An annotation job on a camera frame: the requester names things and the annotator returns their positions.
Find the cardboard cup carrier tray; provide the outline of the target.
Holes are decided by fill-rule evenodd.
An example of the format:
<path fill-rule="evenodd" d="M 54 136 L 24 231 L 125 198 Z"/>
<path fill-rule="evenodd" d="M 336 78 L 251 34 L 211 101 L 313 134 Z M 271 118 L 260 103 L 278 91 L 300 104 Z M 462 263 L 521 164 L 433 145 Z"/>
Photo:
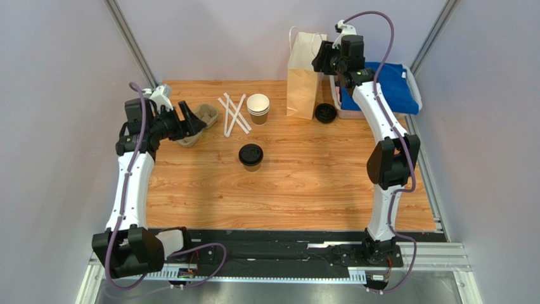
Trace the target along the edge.
<path fill-rule="evenodd" d="M 184 139 L 176 141 L 177 144 L 185 148 L 193 147 L 195 143 L 202 138 L 204 130 L 209 129 L 211 126 L 213 126 L 217 122 L 217 119 L 219 117 L 219 111 L 217 110 L 217 108 L 207 103 L 198 106 L 193 113 L 197 118 L 205 122 L 207 126 L 204 127 L 203 130 L 195 136 L 185 137 Z"/>

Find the brown paper bag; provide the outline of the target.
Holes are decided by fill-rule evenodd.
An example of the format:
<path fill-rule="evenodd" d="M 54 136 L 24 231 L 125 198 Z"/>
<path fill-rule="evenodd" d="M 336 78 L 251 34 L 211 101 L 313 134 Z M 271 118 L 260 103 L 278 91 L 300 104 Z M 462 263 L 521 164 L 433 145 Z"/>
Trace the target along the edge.
<path fill-rule="evenodd" d="M 289 30 L 286 90 L 286 115 L 289 117 L 313 118 L 322 76 L 314 71 L 312 61 L 326 38 L 326 34 L 301 32 L 296 26 Z"/>

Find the black plastic cup lid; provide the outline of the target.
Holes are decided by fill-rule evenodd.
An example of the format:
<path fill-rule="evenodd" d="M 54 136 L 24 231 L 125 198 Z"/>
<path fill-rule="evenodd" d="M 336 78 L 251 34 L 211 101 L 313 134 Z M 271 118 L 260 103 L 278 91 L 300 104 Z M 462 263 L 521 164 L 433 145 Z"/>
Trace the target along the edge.
<path fill-rule="evenodd" d="M 240 148 L 238 158 L 243 165 L 253 167 L 262 162 L 264 152 L 257 144 L 246 144 Z"/>

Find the stack of paper cups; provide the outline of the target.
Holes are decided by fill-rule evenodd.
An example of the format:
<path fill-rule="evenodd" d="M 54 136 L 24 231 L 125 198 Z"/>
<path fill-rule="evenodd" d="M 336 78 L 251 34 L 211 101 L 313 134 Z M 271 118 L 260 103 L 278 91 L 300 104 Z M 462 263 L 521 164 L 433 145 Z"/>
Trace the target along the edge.
<path fill-rule="evenodd" d="M 265 125 L 269 113 L 269 98 L 263 94 L 253 94 L 247 99 L 247 110 L 255 125 Z"/>

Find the single paper coffee cup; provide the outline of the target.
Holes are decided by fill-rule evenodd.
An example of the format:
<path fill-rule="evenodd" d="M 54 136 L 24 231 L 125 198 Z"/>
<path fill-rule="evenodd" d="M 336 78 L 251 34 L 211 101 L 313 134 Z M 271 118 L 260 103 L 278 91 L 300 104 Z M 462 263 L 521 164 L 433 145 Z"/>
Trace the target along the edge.
<path fill-rule="evenodd" d="M 257 163 L 255 165 L 247 165 L 247 164 L 243 164 L 243 168 L 248 171 L 248 172 L 256 172 L 260 169 L 260 166 L 262 165 L 262 163 Z"/>

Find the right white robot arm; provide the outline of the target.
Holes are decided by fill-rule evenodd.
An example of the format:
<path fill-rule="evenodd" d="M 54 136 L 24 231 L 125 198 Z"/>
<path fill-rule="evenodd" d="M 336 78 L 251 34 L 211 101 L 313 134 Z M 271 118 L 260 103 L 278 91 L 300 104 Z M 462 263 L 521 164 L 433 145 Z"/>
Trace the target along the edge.
<path fill-rule="evenodd" d="M 416 180 L 420 139 L 408 134 L 392 113 L 378 74 L 365 66 L 363 50 L 360 35 L 343 35 L 337 42 L 322 41 L 312 65 L 315 72 L 337 77 L 339 86 L 360 107 L 375 139 L 366 164 L 374 185 L 374 202 L 360 255 L 366 263 L 378 265 L 397 251 L 395 209 L 408 181 Z"/>

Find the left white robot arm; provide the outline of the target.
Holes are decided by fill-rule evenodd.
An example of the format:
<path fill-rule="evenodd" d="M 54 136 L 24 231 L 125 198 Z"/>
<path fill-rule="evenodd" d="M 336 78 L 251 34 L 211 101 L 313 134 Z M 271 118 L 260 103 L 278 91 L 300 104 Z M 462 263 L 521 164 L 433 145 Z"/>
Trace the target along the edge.
<path fill-rule="evenodd" d="M 119 164 L 115 203 L 105 231 L 93 235 L 91 242 L 112 279 L 159 272 L 169 256 L 191 241 L 185 227 L 154 234 L 146 221 L 149 182 L 160 142 L 199 136 L 216 113 L 207 105 L 191 110 L 181 101 L 178 106 L 177 111 L 138 98 L 124 104 L 127 120 L 115 146 Z"/>

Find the white plastic basket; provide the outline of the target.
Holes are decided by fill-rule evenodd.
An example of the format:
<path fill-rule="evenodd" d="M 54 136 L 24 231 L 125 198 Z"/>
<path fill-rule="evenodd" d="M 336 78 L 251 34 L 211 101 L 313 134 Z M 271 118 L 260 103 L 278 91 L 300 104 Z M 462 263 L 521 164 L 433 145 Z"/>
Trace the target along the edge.
<path fill-rule="evenodd" d="M 382 94 L 399 118 L 403 115 L 417 115 L 422 109 L 418 86 L 408 66 L 386 63 L 380 72 L 378 81 L 382 86 Z M 344 88 L 338 87 L 338 80 L 330 76 L 330 85 L 334 89 L 332 98 L 338 117 L 343 119 L 363 119 L 364 115 Z"/>

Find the stack of black lids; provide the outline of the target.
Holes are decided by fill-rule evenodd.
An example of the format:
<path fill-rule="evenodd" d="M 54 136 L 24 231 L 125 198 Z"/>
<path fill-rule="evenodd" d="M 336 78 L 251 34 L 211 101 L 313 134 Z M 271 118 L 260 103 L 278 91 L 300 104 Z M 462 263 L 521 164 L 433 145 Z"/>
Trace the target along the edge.
<path fill-rule="evenodd" d="M 337 109 L 332 104 L 321 103 L 315 107 L 314 116 L 319 122 L 329 124 L 336 119 Z"/>

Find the blue folded towel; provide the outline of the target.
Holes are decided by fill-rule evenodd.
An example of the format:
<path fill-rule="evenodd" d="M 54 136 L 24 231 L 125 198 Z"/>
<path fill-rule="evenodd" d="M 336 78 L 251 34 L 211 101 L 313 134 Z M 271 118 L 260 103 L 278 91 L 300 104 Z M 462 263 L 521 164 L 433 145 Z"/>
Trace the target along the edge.
<path fill-rule="evenodd" d="M 380 62 L 366 62 L 365 67 L 375 72 Z M 385 63 L 379 74 L 378 82 L 381 84 L 382 93 L 390 109 L 394 112 L 417 115 L 420 105 L 415 101 L 413 93 L 406 81 L 408 73 L 402 64 Z M 361 111 L 360 107 L 352 100 L 346 89 L 341 87 L 338 104 L 342 110 Z"/>

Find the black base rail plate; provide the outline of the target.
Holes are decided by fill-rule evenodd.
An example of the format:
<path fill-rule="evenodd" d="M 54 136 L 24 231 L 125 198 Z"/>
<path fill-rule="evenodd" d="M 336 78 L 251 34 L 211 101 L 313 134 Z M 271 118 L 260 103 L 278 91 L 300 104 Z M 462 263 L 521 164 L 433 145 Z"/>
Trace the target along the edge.
<path fill-rule="evenodd" d="M 365 238 L 361 231 L 189 229 L 188 233 L 191 238 L 189 248 L 203 244 L 211 244 L 212 247 L 169 258 L 167 263 L 197 266 L 198 271 L 202 265 L 217 268 L 221 261 L 242 260 L 317 261 L 342 267 L 368 266 L 360 249 Z"/>

